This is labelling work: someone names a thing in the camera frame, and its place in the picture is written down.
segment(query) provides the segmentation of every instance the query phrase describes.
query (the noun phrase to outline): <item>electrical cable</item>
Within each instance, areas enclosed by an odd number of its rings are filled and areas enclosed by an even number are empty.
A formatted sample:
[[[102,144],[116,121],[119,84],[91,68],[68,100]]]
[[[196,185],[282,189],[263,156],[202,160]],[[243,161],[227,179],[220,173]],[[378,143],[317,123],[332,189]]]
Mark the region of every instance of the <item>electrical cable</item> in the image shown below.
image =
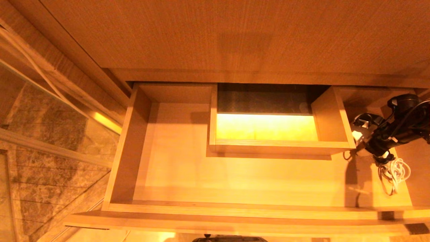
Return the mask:
[[[367,116],[369,116],[369,117],[370,117],[370,121],[369,121],[369,122],[371,122],[371,121],[373,120],[372,115],[370,115],[369,113],[365,112],[365,113],[362,113],[362,114],[357,115],[357,116],[354,118],[354,121],[352,121],[352,123],[354,124],[354,123],[357,121],[357,119],[358,119],[358,118],[360,118],[360,117],[361,117],[361,116],[363,116],[363,115],[367,115]]]
[[[386,164],[381,164],[378,168],[379,179],[387,179],[392,185],[390,196],[398,193],[399,183],[405,181],[411,176],[411,168],[403,159],[397,158]]]
[[[393,132],[391,133],[391,135],[384,139],[383,141],[387,141],[390,140],[392,137],[394,137],[397,134],[397,131],[399,130],[399,128],[405,123],[406,119],[411,115],[411,113],[420,105],[430,102],[430,100],[425,100],[420,102],[419,104],[417,104],[415,107],[413,107],[404,117],[403,119],[400,121],[399,125],[397,125],[397,127],[393,130]]]

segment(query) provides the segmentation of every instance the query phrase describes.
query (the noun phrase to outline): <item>open drawer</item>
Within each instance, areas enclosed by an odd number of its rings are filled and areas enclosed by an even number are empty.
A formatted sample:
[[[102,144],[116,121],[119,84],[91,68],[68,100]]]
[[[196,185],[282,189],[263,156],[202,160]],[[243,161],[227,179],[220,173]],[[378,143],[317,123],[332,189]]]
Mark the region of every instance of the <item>open drawer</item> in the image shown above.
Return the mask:
[[[216,92],[209,133],[213,151],[330,156],[355,148],[339,88],[330,87],[313,101],[310,115],[220,113]]]
[[[102,211],[71,215],[65,224],[258,236],[429,232],[430,208],[413,206],[406,183],[388,196],[371,157],[211,150],[216,90],[215,84],[135,84]],[[336,111],[318,112],[340,117],[331,124],[341,134],[332,135],[345,138],[339,142],[349,150],[355,115],[389,115],[381,109],[386,100],[409,92],[331,87],[321,97],[334,97]]]

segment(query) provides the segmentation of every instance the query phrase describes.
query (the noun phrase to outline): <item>black cable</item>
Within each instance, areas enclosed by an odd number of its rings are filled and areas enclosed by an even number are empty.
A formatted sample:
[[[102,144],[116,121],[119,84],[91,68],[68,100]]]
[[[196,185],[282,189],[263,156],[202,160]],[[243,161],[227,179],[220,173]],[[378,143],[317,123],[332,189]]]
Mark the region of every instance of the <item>black cable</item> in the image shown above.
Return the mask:
[[[394,112],[396,111],[396,107],[393,107],[393,112],[390,114],[390,116],[387,117],[387,119],[382,122],[382,124],[380,124],[379,126],[382,126],[383,124],[387,123],[393,116],[394,116]]]
[[[417,104],[415,107],[413,107],[404,117],[403,119],[400,121],[399,125],[394,129],[394,131],[391,133],[391,135],[384,139],[383,141],[387,141],[390,137],[393,137],[394,135],[396,135],[397,131],[400,129],[400,127],[405,123],[406,119],[411,115],[411,113],[421,104],[423,103],[427,103],[430,102],[430,100],[425,100],[420,102],[419,104]]]

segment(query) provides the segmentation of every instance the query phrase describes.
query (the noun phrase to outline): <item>drawer compartment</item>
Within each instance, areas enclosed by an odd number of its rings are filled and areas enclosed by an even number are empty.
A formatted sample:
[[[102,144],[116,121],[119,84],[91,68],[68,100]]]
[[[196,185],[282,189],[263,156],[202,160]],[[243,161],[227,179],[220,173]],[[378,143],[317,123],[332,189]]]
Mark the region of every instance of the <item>drawer compartment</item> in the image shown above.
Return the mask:
[[[245,102],[256,105],[249,100]],[[266,106],[280,105],[277,102],[279,98],[274,97],[271,105]],[[336,87],[330,87],[313,101],[310,104],[312,112],[308,114],[223,113],[224,106],[225,102],[218,105],[217,99],[212,99],[209,147],[215,152],[287,154],[297,157],[330,156],[355,148],[342,97]]]
[[[371,157],[348,158],[349,121],[365,111],[384,114],[387,99],[412,90],[331,87],[319,98],[335,100],[336,109],[314,102],[313,112],[316,119],[326,115],[324,122],[340,134],[317,136],[346,143],[341,149],[346,152],[298,156],[271,152],[269,145],[267,153],[211,149],[216,90],[207,84],[135,84],[102,212],[81,215],[94,221],[90,227],[177,232],[193,227],[195,233],[262,236],[275,233],[270,225],[277,224],[276,234],[284,230],[285,236],[292,235],[291,225],[302,229],[296,236],[350,236],[349,230],[399,235],[394,227],[430,217],[428,207],[413,207],[406,183],[395,196],[384,192]],[[330,112],[338,119],[331,120]],[[316,130],[324,122],[316,121]],[[69,225],[76,226],[78,217]],[[247,226],[251,221],[260,228]],[[366,230],[355,227],[364,225]],[[321,232],[324,227],[331,229]]]

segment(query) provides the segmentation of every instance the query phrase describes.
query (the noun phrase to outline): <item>wooden edge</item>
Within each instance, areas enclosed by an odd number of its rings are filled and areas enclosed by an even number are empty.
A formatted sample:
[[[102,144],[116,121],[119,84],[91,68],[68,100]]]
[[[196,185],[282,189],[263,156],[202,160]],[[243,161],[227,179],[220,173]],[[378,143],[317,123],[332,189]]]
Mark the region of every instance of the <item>wooden edge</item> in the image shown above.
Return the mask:
[[[429,233],[430,218],[305,220],[91,211],[70,215],[64,224],[97,229],[328,238],[425,234]]]
[[[139,167],[147,170],[148,160],[142,161],[142,152],[146,138],[147,125],[151,112],[152,102],[144,90],[137,86],[136,99],[128,122],[128,131],[122,147],[122,154],[117,169],[111,202],[132,199],[136,187]]]
[[[174,87],[174,86],[178,86],[178,87],[213,87],[216,86],[217,84],[212,84],[212,83],[195,83],[195,82],[169,82],[169,81],[134,81],[134,86],[135,85],[139,85],[139,86],[160,86],[160,87]]]
[[[103,211],[108,210],[109,204],[111,202],[112,192],[114,190],[115,180],[117,178],[118,168],[120,166],[121,156],[124,150],[124,143],[126,141],[127,133],[129,131],[130,120],[133,114],[133,106],[134,106],[134,103],[136,102],[138,89],[139,89],[139,86],[135,85],[132,90],[132,95],[130,97],[129,106],[127,108],[126,115],[124,118],[124,124],[121,131],[120,139],[118,141],[117,151],[115,153],[115,158],[112,164],[111,174],[109,176],[109,182],[107,184],[103,205],[101,207]]]
[[[40,152],[57,155],[67,159],[73,159],[77,161],[82,161],[90,164],[100,165],[104,167],[111,167],[112,162],[104,161],[97,157],[91,155],[82,154],[69,149],[64,149],[55,145],[45,143],[43,141],[35,140],[18,133],[7,131],[0,128],[0,140],[6,141],[21,147],[28,149],[34,149]]]
[[[229,140],[217,139],[217,145],[227,146],[267,146],[267,147],[303,147],[303,148],[350,148],[348,142],[339,141],[289,141],[289,140]]]
[[[393,220],[430,217],[430,208],[344,208],[247,205],[224,203],[133,201],[111,203],[109,211],[225,217],[260,217],[315,220]]]
[[[349,147],[351,149],[355,149],[356,148],[355,141],[354,141],[354,138],[352,136],[352,131],[351,131],[351,127],[350,127],[350,124],[348,121],[347,112],[345,111],[344,102],[342,100],[341,94],[339,93],[339,87],[332,87],[332,88],[333,88],[333,92],[335,93],[336,103],[338,105],[339,112],[341,114],[342,123],[344,124],[345,133],[347,136]]]
[[[213,85],[210,103],[209,145],[216,145],[216,115],[218,113],[218,85]]]
[[[428,78],[405,77],[404,75],[363,74],[363,73],[309,73],[288,71],[232,71],[207,70],[183,71],[154,69],[110,68],[115,75],[124,80],[140,82],[176,82],[205,83],[208,80],[217,83],[261,83],[261,84],[307,84],[307,85],[359,85],[374,87],[430,88]]]

